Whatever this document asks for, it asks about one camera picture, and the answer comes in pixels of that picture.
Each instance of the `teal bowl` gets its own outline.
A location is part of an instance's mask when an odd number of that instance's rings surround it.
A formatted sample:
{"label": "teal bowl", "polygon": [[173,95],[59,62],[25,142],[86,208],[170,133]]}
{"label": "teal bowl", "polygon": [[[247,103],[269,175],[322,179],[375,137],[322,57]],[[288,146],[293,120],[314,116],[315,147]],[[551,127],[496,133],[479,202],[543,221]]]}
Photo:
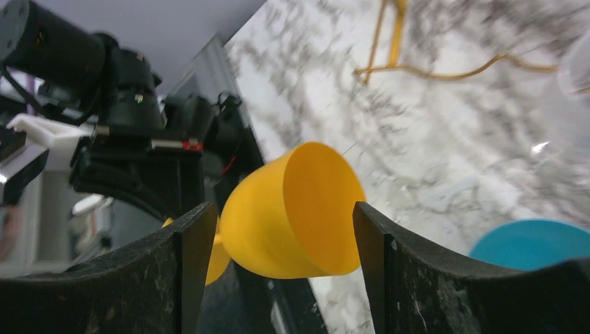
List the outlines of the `teal bowl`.
{"label": "teal bowl", "polygon": [[590,232],[548,219],[514,221],[484,235],[469,256],[502,267],[530,271],[569,259],[590,257]]}

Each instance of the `white marble surface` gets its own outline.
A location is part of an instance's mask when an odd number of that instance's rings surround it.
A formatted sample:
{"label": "white marble surface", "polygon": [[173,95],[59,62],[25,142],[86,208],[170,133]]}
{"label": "white marble surface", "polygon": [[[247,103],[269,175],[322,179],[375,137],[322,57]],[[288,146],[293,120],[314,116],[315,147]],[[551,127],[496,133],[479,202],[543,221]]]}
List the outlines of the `white marble surface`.
{"label": "white marble surface", "polygon": [[[584,3],[409,0],[401,62],[465,72],[508,51],[558,63],[590,28]],[[498,63],[463,81],[384,72],[364,86],[352,72],[367,64],[379,6],[269,0],[231,39],[227,51],[265,158],[327,143],[354,167],[370,204],[460,253],[517,218],[589,227],[586,170],[531,150],[547,140],[533,115],[552,75]],[[389,9],[377,64],[388,59],[393,18]],[[330,333],[373,331],[360,269],[311,282]]]}

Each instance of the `red wire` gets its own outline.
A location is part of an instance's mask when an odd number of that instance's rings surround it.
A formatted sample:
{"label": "red wire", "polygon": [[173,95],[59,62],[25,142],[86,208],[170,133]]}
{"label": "red wire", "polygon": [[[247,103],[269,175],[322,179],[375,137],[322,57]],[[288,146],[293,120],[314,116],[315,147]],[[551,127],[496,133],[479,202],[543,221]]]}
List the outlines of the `red wire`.
{"label": "red wire", "polygon": [[228,170],[230,169],[230,167],[232,166],[232,164],[234,163],[234,161],[235,161],[235,160],[236,160],[236,156],[234,155],[234,156],[231,158],[231,160],[230,160],[230,162],[228,163],[228,165],[227,165],[227,166],[226,166],[226,167],[223,169],[223,171],[221,172],[221,175],[225,175],[225,174],[228,172]]}

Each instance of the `yellow cup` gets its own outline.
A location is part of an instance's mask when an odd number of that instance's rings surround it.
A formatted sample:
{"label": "yellow cup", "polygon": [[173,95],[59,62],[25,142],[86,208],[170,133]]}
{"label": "yellow cup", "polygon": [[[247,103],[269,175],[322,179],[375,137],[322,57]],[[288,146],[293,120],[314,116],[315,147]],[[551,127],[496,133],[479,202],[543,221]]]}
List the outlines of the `yellow cup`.
{"label": "yellow cup", "polygon": [[360,265],[357,201],[365,195],[346,160],[305,143],[234,189],[221,213],[223,245],[235,262],[270,278],[351,273]]}
{"label": "yellow cup", "polygon": [[[163,228],[170,225],[174,220],[168,218],[168,220],[162,226]],[[221,236],[219,234],[219,217],[217,217],[217,228],[215,233],[215,239],[213,239],[213,248],[211,249],[211,256],[209,257],[209,266],[207,267],[207,278],[205,278],[205,285],[209,285],[215,282],[221,274],[225,271],[225,268],[230,264],[230,256],[225,251],[223,244],[221,243]]]}

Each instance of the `white ceiling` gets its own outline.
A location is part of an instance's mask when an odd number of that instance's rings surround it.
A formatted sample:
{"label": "white ceiling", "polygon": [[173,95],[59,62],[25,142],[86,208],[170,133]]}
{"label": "white ceiling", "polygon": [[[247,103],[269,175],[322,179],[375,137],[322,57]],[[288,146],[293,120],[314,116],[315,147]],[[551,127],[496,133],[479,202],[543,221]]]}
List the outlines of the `white ceiling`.
{"label": "white ceiling", "polygon": [[[8,0],[0,0],[3,6]],[[85,28],[113,34],[141,51],[164,78],[164,90],[217,33],[227,41],[265,0],[37,0]]]}

